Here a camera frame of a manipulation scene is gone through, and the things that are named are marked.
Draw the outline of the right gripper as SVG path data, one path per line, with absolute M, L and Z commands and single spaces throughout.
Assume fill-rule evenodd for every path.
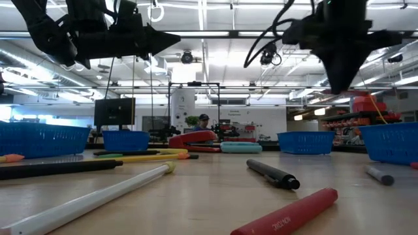
M 402 34 L 382 29 L 369 32 L 373 22 L 366 19 L 367 0 L 321 0 L 313 14 L 291 23 L 282 35 L 284 44 L 298 44 L 314 51 L 360 47 L 369 52 L 402 43 Z M 347 91 L 369 54 L 319 54 L 332 94 Z

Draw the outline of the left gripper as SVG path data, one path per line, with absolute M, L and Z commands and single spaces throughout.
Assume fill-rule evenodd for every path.
M 181 36 L 155 30 L 151 25 L 144 29 L 141 14 L 122 17 L 109 29 L 94 33 L 79 33 L 75 42 L 75 61 L 90 69 L 90 59 L 135 55 L 147 57 L 147 53 L 159 52 L 181 41 Z

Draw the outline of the yellow marker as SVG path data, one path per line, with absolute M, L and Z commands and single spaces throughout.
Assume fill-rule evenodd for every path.
M 158 151 L 159 153 L 168 153 L 168 154 L 179 154 L 179 153 L 188 153 L 187 149 L 155 149 L 155 151 Z

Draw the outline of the black pen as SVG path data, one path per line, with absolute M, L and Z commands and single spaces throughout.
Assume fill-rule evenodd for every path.
M 122 154 L 122 155 L 157 155 L 160 153 L 157 150 L 144 150 L 144 151 L 96 151 L 93 152 L 96 156 L 109 155 L 109 154 Z
M 78 172 L 109 170 L 122 165 L 122 161 L 105 160 L 5 166 L 0 167 L 0 180 L 13 180 L 56 174 L 72 174 Z
M 278 168 L 253 159 L 248 159 L 246 164 L 250 169 L 262 175 L 274 187 L 286 190 L 296 190 L 300 187 L 300 182 L 294 175 L 279 170 Z

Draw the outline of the yellow pencil orange eraser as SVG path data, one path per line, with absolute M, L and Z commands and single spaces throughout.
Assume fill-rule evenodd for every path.
M 188 158 L 188 153 L 179 153 L 179 154 L 157 154 L 157 155 L 124 155 L 123 157 L 113 158 L 113 159 L 88 159 L 88 161 L 105 161 L 105 160 L 115 160 L 123 161 L 125 163 L 140 162 L 140 161 L 160 161 L 160 160 L 169 160 L 169 159 L 179 159 L 184 160 Z

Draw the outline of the shelf with red bins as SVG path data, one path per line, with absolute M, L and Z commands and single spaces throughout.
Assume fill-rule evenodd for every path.
M 359 127 L 401 122 L 401 115 L 389 110 L 382 98 L 374 95 L 355 97 L 350 111 L 337 111 L 336 116 L 321 120 L 326 130 L 334 131 L 335 146 L 363 146 L 364 141 Z

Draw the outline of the black light bar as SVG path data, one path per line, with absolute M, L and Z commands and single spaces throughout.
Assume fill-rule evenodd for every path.
M 167 31 L 183 39 L 256 39 L 262 31 Z M 0 31 L 0 40 L 28 39 L 27 31 Z

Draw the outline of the blue plastic bin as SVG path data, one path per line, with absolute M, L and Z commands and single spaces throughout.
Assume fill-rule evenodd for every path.
M 89 132 L 86 127 L 0 122 L 0 155 L 36 159 L 79 154 L 84 151 Z
M 371 160 L 396 165 L 418 163 L 418 122 L 359 127 Z
M 103 131 L 107 151 L 142 151 L 148 149 L 150 134 L 143 131 Z
M 332 151 L 332 131 L 290 131 L 278 133 L 280 151 L 296 155 L 325 155 Z

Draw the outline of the black monitor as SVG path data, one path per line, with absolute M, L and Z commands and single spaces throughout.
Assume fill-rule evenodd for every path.
M 135 98 L 100 99 L 94 105 L 94 125 L 134 125 Z

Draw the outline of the person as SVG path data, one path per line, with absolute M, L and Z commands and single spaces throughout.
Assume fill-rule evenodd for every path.
M 194 131 L 209 131 L 208 121 L 209 116 L 207 114 L 201 114 L 199 116 L 199 124 L 194 128 Z

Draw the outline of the red stapler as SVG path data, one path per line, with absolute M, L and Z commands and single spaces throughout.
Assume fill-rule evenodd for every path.
M 193 131 L 190 133 L 173 136 L 169 139 L 169 148 L 186 149 L 190 152 L 219 153 L 220 148 L 192 146 L 191 143 L 215 140 L 216 134 L 213 131 Z

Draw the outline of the cyan calculator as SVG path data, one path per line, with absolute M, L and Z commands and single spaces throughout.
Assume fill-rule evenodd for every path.
M 260 153 L 263 150 L 256 142 L 222 142 L 220 149 L 223 153 Z

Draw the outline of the red crayon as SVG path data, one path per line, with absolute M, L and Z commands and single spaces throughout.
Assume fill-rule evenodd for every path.
M 331 207 L 336 189 L 324 188 L 233 230 L 230 235 L 290 235 Z

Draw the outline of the white pencil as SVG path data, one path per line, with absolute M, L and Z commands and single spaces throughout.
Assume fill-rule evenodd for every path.
M 170 161 L 128 180 L 50 208 L 31 217 L 0 228 L 0 235 L 45 235 L 86 213 L 117 199 L 147 183 L 170 174 L 176 168 Z

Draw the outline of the black metal frame stand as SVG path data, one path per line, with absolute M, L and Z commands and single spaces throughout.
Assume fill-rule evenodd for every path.
M 171 98 L 171 94 L 174 92 L 175 89 L 178 88 L 186 88 L 186 89 L 194 89 L 195 92 L 199 91 L 199 90 L 203 90 L 203 91 L 208 91 L 211 90 L 213 87 L 217 88 L 217 100 L 218 100 L 218 104 L 217 104 L 217 120 L 220 119 L 220 84 L 219 83 L 213 83 L 213 82 L 186 82 L 186 83 L 174 83 L 174 82 L 169 82 L 168 84 L 168 92 L 167 92 L 167 99 L 168 99 L 168 104 L 167 104 L 167 108 L 168 108 L 168 117 L 169 117 L 169 126 L 171 125 L 170 122 L 170 98 Z

